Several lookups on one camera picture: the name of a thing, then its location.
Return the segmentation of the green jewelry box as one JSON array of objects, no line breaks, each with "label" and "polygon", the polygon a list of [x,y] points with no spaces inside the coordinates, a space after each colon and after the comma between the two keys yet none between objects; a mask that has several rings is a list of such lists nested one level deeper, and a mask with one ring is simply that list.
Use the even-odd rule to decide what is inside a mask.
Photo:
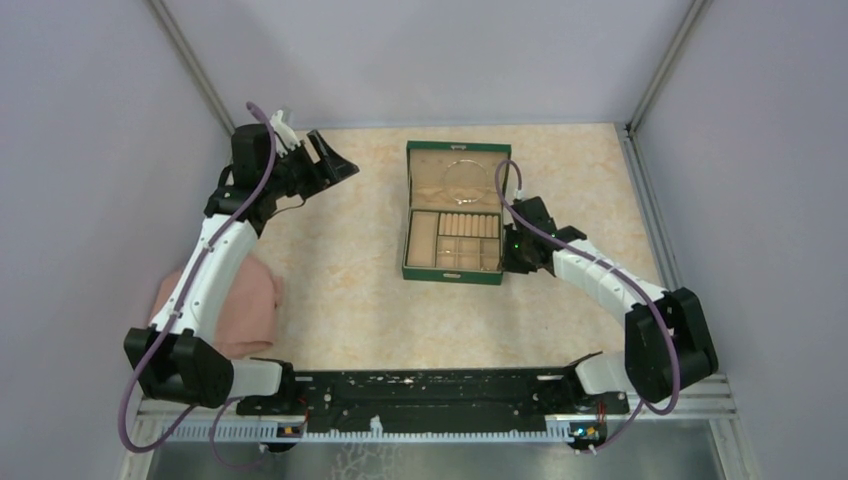
[{"label": "green jewelry box", "polygon": [[[503,205],[500,198],[508,186],[510,167],[501,164],[512,156],[509,144],[457,141],[410,140],[406,144],[408,222],[414,210],[453,213],[493,213],[502,218],[502,258],[504,249]],[[407,281],[427,281],[497,286],[504,271],[443,273],[439,270],[407,269]]]}]

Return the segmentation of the green jewelry tray insert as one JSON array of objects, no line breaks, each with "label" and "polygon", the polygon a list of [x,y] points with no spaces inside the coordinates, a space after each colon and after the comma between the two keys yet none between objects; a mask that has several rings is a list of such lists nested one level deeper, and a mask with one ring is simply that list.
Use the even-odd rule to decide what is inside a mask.
[{"label": "green jewelry tray insert", "polygon": [[501,271],[502,218],[493,213],[414,210],[404,263],[407,269],[443,273]]}]

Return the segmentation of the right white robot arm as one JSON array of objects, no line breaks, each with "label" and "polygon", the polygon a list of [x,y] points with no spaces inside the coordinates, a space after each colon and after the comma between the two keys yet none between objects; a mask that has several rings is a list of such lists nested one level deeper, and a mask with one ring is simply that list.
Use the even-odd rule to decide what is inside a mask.
[{"label": "right white robot arm", "polygon": [[573,365],[563,398],[590,411],[603,393],[633,392],[656,404],[715,374],[718,357],[698,296],[671,290],[628,271],[573,226],[557,227],[540,197],[505,203],[502,267],[510,273],[545,270],[582,290],[624,329],[619,352],[591,354]]}]

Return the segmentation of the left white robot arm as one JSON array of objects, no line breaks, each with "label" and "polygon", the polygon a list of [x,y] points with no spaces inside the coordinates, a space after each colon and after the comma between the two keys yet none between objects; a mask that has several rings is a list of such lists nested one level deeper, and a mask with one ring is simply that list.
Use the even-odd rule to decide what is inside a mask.
[{"label": "left white robot arm", "polygon": [[214,347],[219,314],[237,272],[286,197],[307,200],[356,175],[320,132],[304,140],[284,122],[247,105],[255,120],[230,137],[232,162],[204,209],[197,244],[173,292],[150,326],[132,328],[124,351],[129,386],[189,406],[216,408],[236,397],[260,396],[277,414],[292,411],[298,384],[275,361],[231,360]]}]

